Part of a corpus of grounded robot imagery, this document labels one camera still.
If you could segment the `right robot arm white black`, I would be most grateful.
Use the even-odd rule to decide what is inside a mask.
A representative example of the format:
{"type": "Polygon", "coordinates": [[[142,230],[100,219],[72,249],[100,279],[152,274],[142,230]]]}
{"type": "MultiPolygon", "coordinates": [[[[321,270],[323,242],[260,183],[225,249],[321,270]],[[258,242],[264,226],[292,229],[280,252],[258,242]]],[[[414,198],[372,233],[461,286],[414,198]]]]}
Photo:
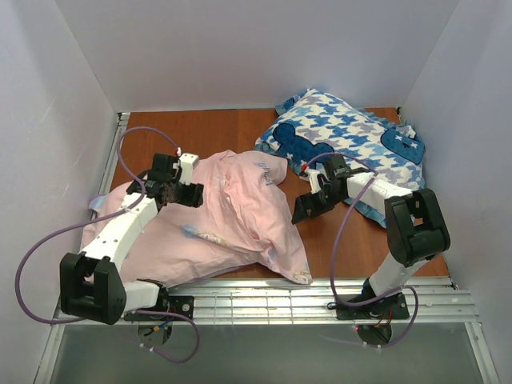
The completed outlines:
{"type": "Polygon", "coordinates": [[[300,175],[308,180],[310,192],[296,197],[292,222],[316,218],[345,200],[351,201],[350,210],[362,202],[382,214],[388,255],[364,281],[358,296],[343,299],[336,294],[327,307],[338,319],[390,319],[394,309],[406,312],[402,292],[407,282],[449,249],[450,235],[432,190],[396,186],[380,179],[376,169],[364,161],[351,168],[347,159],[346,154],[328,152],[302,165],[300,175]]]}

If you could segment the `pink pillowcase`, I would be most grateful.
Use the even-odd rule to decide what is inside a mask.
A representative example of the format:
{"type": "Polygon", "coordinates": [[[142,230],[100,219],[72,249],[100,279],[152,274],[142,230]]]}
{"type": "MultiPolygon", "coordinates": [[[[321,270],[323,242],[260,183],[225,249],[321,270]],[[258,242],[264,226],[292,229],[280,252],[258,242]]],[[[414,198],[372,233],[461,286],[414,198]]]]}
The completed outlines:
{"type": "Polygon", "coordinates": [[[286,195],[287,162],[231,150],[203,159],[192,175],[204,186],[199,208],[169,204],[139,235],[122,264],[124,282],[177,286],[251,264],[308,285],[313,278],[286,195]]]}

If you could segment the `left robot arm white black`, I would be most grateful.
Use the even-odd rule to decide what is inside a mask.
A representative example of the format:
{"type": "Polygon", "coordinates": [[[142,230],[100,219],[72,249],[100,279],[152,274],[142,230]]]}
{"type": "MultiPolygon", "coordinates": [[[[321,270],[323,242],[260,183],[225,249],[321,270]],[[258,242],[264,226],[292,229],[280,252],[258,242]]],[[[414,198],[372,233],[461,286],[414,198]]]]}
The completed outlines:
{"type": "Polygon", "coordinates": [[[60,262],[60,307],[64,314],[108,325],[139,310],[168,311],[163,285],[151,280],[123,282],[122,264],[147,224],[168,204],[198,208],[204,186],[192,181],[196,154],[155,154],[152,167],[127,187],[115,216],[78,254],[60,262]]]}

